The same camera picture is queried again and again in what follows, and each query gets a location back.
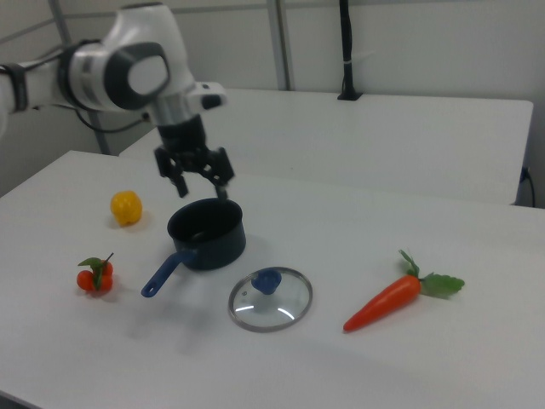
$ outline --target lid knob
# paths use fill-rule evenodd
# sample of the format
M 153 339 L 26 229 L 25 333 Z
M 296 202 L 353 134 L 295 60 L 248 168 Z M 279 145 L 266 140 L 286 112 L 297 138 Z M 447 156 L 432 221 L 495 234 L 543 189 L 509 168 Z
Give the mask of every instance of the lid knob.
M 252 279 L 252 286 L 266 296 L 273 294 L 282 281 L 282 274 L 273 268 L 262 270 Z

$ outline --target saucepan handle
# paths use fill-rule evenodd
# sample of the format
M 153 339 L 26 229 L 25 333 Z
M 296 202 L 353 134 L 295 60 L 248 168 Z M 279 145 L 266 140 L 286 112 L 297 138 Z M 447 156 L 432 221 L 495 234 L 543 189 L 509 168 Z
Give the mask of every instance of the saucepan handle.
M 181 262 L 189 262 L 192 258 L 195 257 L 193 251 L 177 251 L 174 254 L 171 254 L 164 261 L 163 265 L 159 267 L 159 270 L 150 278 L 147 284 L 141 291 L 141 295 L 144 297 L 153 297 L 163 286 L 164 282 L 172 274 L 178 264 Z

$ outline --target saucepan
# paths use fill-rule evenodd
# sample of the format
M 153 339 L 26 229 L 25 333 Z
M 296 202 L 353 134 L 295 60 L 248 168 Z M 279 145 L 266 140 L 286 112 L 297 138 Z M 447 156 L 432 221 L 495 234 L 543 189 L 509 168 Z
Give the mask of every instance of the saucepan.
M 180 263 L 212 270 L 234 262 L 244 251 L 242 209 L 231 200 L 204 199 L 179 209 L 167 225 L 176 253 L 167 257 L 141 291 L 155 296 Z

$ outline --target orange carrot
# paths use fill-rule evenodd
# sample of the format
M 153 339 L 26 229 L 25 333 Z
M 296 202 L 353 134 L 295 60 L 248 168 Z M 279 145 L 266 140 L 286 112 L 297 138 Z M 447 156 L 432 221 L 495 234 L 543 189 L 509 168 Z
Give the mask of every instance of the orange carrot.
M 465 284 L 463 279 L 449 275 L 437 275 L 436 273 L 430 273 L 423 279 L 419 279 L 420 268 L 412 257 L 402 250 L 399 253 L 409 263 L 410 268 L 407 270 L 407 275 L 386 287 L 378 296 L 365 304 L 346 322 L 343 326 L 344 331 L 355 331 L 379 320 L 413 301 L 420 293 L 430 297 L 447 298 L 456 294 Z
M 392 313 L 413 301 L 420 294 L 420 280 L 413 275 L 405 275 L 388 287 L 378 296 L 369 301 L 343 326 L 344 331 L 350 332 L 368 325 Z

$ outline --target tomato stem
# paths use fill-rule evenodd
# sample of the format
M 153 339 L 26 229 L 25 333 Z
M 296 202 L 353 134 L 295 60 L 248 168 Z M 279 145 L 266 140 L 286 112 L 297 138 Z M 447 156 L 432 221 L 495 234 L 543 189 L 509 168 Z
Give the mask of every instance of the tomato stem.
M 108 264 L 108 260 L 110 260 L 112 256 L 113 256 L 113 253 L 110 256 L 108 256 L 108 258 L 102 263 L 102 265 L 106 266 Z

